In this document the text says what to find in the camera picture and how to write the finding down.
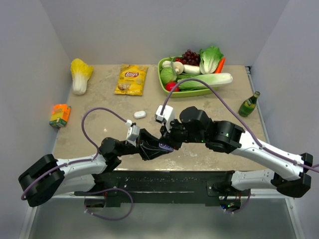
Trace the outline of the purple earbud charging case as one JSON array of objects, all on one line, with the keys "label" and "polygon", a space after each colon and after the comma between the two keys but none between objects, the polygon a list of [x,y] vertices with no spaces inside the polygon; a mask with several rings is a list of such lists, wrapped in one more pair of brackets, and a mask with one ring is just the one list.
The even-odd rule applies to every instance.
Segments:
[{"label": "purple earbud charging case", "polygon": [[159,143],[159,148],[161,148],[162,150],[170,151],[170,152],[174,151],[173,147],[161,142]]}]

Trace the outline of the white earbud charging case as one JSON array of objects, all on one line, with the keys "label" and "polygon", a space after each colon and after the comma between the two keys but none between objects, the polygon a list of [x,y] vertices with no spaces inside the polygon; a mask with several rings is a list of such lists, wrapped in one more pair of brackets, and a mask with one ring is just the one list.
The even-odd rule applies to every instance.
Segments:
[{"label": "white earbud charging case", "polygon": [[137,111],[134,113],[134,118],[135,119],[142,119],[146,117],[146,112],[145,111]]}]

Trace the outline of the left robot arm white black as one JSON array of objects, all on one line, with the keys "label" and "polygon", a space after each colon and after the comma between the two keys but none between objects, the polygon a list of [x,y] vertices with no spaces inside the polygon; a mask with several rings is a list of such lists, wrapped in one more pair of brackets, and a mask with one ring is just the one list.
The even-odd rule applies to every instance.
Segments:
[{"label": "left robot arm white black", "polygon": [[23,190],[21,199],[36,207],[54,195],[72,191],[99,195],[103,191],[103,183],[93,176],[113,171],[121,164],[121,156],[139,154],[142,160],[147,161],[171,152],[172,147],[143,128],[137,135],[130,135],[123,141],[111,137],[103,139],[97,153],[91,156],[57,159],[47,154],[18,177]]}]

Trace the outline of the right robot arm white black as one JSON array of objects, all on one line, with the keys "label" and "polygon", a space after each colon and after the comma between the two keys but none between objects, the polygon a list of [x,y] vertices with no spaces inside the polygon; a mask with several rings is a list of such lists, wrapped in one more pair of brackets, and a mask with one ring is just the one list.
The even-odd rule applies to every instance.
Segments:
[{"label": "right robot arm white black", "polygon": [[196,107],[183,110],[179,119],[174,109],[160,105],[155,120],[162,123],[161,141],[174,149],[182,143],[203,143],[215,152],[233,154],[265,167],[259,171],[234,171],[215,190],[232,196],[249,189],[275,189],[293,198],[302,197],[310,188],[312,178],[307,174],[313,157],[296,155],[255,140],[251,133],[229,121],[213,121],[205,111]]}]

